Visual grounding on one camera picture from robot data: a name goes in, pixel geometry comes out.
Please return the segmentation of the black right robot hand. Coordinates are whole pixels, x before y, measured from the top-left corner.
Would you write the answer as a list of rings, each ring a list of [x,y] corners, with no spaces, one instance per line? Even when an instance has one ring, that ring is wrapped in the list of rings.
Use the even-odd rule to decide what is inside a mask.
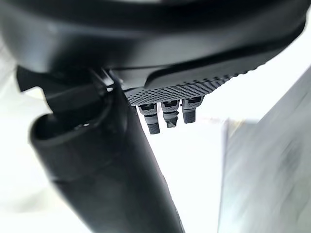
[[[3,0],[0,31],[21,91],[51,109],[30,141],[95,233],[182,233],[139,121],[160,132],[182,107],[265,64],[304,30],[308,0]]]

